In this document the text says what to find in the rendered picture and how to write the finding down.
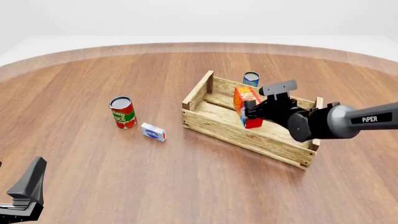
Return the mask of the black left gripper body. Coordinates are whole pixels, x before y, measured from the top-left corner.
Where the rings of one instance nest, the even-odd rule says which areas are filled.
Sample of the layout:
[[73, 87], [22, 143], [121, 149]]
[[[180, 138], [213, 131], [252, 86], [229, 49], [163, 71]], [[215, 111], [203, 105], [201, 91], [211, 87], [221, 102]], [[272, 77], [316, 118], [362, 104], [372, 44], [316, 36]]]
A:
[[31, 201], [0, 204], [0, 224], [37, 221], [43, 208], [40, 203]]

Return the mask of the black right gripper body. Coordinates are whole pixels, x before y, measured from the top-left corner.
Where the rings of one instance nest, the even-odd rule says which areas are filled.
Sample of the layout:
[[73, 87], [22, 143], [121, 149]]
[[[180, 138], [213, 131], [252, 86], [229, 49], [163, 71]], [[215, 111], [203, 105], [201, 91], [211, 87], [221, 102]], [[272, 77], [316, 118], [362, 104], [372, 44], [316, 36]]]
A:
[[288, 128], [289, 118], [299, 111], [297, 100], [295, 99], [275, 100], [274, 98], [268, 98], [265, 102], [263, 118], [284, 128]]

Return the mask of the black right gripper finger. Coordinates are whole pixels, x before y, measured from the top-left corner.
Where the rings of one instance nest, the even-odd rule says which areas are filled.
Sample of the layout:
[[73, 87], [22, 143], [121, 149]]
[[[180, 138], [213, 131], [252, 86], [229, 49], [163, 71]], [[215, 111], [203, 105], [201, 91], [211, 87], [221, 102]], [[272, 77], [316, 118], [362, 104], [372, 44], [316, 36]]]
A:
[[244, 101], [244, 117], [247, 119], [269, 119], [266, 109], [267, 100], [263, 100], [259, 104], [256, 104], [256, 100]]

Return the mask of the red and orange food box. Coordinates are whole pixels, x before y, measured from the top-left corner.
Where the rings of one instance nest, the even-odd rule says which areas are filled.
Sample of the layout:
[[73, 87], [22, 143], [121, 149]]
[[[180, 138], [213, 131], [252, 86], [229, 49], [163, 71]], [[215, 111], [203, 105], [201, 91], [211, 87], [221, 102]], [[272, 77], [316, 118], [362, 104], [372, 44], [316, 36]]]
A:
[[261, 102], [260, 97], [255, 93], [252, 87], [236, 87], [234, 89], [233, 105], [243, 126], [246, 129], [258, 128], [262, 126], [263, 119], [249, 119], [245, 117], [244, 110], [257, 106]]

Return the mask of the wooden slat tray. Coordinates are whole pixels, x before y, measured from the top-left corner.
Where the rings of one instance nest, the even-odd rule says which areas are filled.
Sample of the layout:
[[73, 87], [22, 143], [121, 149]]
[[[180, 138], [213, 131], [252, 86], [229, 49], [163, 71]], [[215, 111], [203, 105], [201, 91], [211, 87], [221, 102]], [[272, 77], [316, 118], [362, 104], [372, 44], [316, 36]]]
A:
[[297, 142], [287, 129], [270, 121], [244, 128], [233, 106], [234, 89], [241, 86], [207, 71], [182, 102], [183, 126], [301, 169], [310, 167], [320, 140]]

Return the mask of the small grey plate on stalk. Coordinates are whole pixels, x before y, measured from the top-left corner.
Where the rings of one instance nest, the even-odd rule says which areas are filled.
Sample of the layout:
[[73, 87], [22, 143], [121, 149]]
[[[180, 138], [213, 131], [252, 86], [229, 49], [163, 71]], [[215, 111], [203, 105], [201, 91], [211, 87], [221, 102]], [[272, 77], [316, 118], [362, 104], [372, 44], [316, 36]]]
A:
[[275, 100], [278, 99], [279, 95], [287, 95], [287, 98], [290, 98], [290, 91], [294, 91], [297, 89], [296, 80], [289, 80], [286, 82], [274, 83], [271, 85], [265, 85], [260, 87], [259, 94], [261, 96], [273, 96]]

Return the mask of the blue tin can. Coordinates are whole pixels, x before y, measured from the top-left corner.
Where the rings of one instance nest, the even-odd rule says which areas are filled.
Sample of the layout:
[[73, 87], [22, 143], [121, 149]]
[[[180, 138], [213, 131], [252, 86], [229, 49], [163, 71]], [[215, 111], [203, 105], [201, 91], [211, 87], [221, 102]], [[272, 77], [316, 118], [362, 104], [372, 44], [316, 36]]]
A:
[[246, 72], [243, 76], [243, 84], [258, 87], [259, 74], [256, 72]]

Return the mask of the small white and blue box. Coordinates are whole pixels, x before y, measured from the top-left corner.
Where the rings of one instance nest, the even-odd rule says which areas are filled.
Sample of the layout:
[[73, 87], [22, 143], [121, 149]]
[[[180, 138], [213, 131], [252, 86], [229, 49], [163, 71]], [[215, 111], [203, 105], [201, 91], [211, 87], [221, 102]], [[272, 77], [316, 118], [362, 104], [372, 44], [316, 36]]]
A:
[[164, 142], [166, 140], [165, 130], [153, 126], [151, 124], [143, 123], [141, 125], [143, 135]]

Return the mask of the red tomato sauce can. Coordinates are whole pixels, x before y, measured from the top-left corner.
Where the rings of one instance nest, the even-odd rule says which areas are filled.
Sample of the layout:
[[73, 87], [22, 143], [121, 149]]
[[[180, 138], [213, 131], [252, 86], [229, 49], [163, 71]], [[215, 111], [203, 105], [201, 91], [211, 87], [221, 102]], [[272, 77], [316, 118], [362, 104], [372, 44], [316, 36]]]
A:
[[131, 99], [128, 96], [116, 96], [109, 102], [109, 108], [118, 128], [129, 129], [137, 123]]

